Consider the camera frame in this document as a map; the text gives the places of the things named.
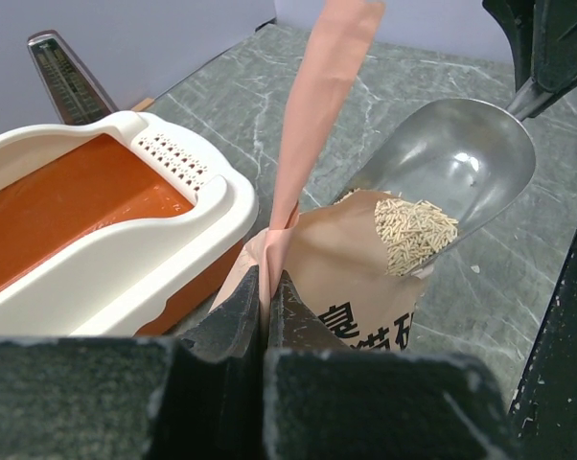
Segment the cat litter box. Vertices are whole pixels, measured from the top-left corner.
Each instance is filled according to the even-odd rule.
[[[147,113],[0,135],[0,335],[162,334],[257,216],[208,141]]]

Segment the metal scoop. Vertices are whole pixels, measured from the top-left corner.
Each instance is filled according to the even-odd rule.
[[[445,99],[403,121],[346,191],[382,190],[411,202],[426,200],[459,221],[454,242],[413,273],[506,209],[535,169],[533,142],[517,116],[482,101]]]

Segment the black chinese character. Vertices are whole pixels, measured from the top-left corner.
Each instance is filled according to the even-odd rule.
[[[395,337],[395,343],[400,346],[400,350],[405,350],[407,347],[407,340],[410,337],[410,328],[412,327],[412,318],[414,313],[406,313],[404,316],[397,319],[393,324],[397,326],[397,336]],[[405,322],[410,320],[410,324],[406,325]]]
[[[339,307],[335,305],[329,311],[318,316],[325,326],[339,338],[353,338],[358,336],[357,323],[353,316],[350,302]]]
[[[378,333],[373,335],[370,333],[367,335],[367,340],[360,340],[357,346],[351,345],[351,348],[360,350],[362,348],[383,348],[385,350],[391,349],[391,342],[386,336],[389,333],[388,328],[379,328]]]

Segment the wooden edge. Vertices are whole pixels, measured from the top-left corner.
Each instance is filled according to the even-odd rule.
[[[131,110],[133,112],[142,112],[146,110],[148,107],[150,107],[152,104],[154,104],[153,98],[145,98],[143,101],[134,106]]]

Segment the marble countertop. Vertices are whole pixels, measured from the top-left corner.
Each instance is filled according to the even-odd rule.
[[[307,38],[266,26],[150,109],[207,138],[250,179],[261,201],[251,234],[268,223],[284,105]],[[513,87],[509,65],[375,43],[302,194],[302,209],[331,203],[422,105],[466,97],[505,106]],[[525,125],[537,147],[532,183],[500,217],[439,260],[410,337],[412,352],[480,357],[507,403],[577,225],[577,89]]]

